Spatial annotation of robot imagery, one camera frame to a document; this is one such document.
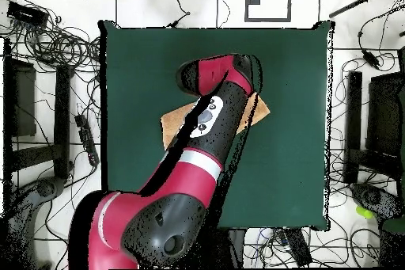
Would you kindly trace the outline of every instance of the green table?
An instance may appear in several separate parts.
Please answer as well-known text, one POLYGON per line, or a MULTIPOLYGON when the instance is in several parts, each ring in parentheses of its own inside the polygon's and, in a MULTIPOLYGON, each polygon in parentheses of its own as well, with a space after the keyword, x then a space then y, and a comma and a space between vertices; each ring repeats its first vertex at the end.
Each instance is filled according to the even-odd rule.
POLYGON ((327 35, 299 29, 107 29, 108 187, 140 189, 164 154, 160 118, 195 101, 174 74, 182 63, 238 52, 263 66, 271 114, 252 127, 220 226, 326 229, 324 142, 327 35))

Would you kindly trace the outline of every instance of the black monitor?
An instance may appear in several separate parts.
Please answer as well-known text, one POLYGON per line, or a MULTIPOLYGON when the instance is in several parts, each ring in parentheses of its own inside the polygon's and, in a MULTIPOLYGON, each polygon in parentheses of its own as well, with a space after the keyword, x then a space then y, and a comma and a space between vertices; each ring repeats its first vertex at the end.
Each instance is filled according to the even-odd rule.
POLYGON ((35 82, 34 64, 11 59, 12 74, 9 77, 15 91, 15 101, 20 106, 14 107, 12 136, 34 136, 36 133, 35 116, 35 82))
POLYGON ((404 82, 400 72, 371 78, 366 149, 399 156, 403 117, 399 92, 404 82))

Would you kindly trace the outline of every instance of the floor tile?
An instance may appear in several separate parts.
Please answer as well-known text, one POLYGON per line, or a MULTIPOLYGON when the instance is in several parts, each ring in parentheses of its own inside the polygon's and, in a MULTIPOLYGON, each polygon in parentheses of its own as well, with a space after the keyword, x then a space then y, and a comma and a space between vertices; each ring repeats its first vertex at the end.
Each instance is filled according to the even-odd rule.
MULTIPOLYGON (((320 0, 320 19, 328 20, 330 13, 354 1, 356 0, 320 0)), ((363 24, 370 18, 389 11, 395 2, 396 0, 370 0, 332 18, 336 22, 334 47, 359 48, 358 32, 363 24)), ((405 45, 405 39, 399 37, 399 34, 405 28, 403 23, 404 16, 403 10, 389 16, 385 25, 382 48, 398 49, 405 45)), ((363 36, 361 37, 363 48, 379 48, 385 18, 378 18, 364 27, 362 31, 363 36)))

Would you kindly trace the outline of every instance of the red robot arm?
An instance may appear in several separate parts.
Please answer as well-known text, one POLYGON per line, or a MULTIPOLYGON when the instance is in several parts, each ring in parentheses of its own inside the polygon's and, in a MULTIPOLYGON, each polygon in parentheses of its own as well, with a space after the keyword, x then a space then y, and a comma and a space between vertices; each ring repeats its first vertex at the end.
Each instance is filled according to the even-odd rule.
POLYGON ((136 193, 110 192, 89 232, 89 269, 174 264, 194 243, 248 98, 252 64, 222 55, 183 64, 178 86, 199 96, 153 175, 136 193))

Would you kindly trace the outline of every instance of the green tabletop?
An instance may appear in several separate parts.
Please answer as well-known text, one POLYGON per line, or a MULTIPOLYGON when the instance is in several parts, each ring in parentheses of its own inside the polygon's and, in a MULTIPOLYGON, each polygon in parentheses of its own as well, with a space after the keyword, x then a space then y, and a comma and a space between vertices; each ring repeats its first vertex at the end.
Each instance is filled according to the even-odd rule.
POLYGON ((107 29, 108 187, 140 189, 164 154, 160 118, 194 97, 182 63, 238 52, 263 67, 271 114, 252 127, 220 226, 325 229, 324 142, 330 22, 299 29, 107 29))

